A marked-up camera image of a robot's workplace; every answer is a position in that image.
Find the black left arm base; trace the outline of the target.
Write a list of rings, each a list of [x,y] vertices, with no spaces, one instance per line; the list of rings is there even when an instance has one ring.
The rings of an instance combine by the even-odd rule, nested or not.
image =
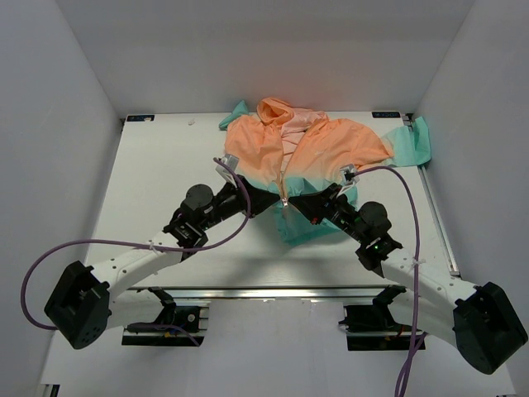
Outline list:
[[[129,347],[200,347],[209,318],[209,303],[176,299],[160,287],[139,289],[131,307],[136,311],[123,330],[122,345]]]

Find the orange and teal jacket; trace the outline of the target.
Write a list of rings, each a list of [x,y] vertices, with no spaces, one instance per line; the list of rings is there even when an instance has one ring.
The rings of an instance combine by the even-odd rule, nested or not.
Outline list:
[[[330,119],[323,111],[294,108],[277,98],[263,98],[250,114],[240,101],[219,124],[226,132],[224,151],[238,158],[237,171],[252,186],[278,194],[273,208],[280,238],[298,246],[336,232],[324,221],[313,226],[290,198],[323,191],[342,182],[341,168],[364,170],[377,165],[417,166],[431,159],[429,129],[419,117],[410,127],[378,136],[349,118]]]

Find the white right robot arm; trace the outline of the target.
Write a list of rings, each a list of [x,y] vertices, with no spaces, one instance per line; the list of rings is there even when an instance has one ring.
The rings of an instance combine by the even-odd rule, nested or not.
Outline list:
[[[391,222],[381,203],[359,209],[349,204],[332,184],[316,194],[289,199],[308,221],[328,221],[356,240],[366,270],[391,280],[372,301],[374,322],[390,330],[415,325],[455,347],[477,371],[493,374],[528,340],[528,335],[505,291],[495,283],[474,285],[418,264],[402,244],[391,238]]]

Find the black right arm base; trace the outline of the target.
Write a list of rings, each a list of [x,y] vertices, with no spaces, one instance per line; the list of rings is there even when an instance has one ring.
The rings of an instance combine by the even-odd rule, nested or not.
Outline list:
[[[390,304],[406,289],[389,286],[369,304],[346,304],[344,318],[338,323],[346,335],[349,352],[407,351],[411,341],[411,321],[398,323],[389,311]]]

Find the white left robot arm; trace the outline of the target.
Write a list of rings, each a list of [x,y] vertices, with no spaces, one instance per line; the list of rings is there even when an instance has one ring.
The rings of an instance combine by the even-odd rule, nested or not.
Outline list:
[[[68,265],[51,293],[44,312],[71,347],[82,349],[106,330],[124,327],[132,332],[174,332],[193,345],[198,322],[190,311],[180,313],[174,298],[160,287],[135,293],[130,287],[169,266],[205,250],[207,230],[242,213],[261,214],[280,200],[278,194],[241,184],[226,183],[218,193],[196,184],[185,195],[169,223],[147,243],[127,244],[127,251],[95,265]]]

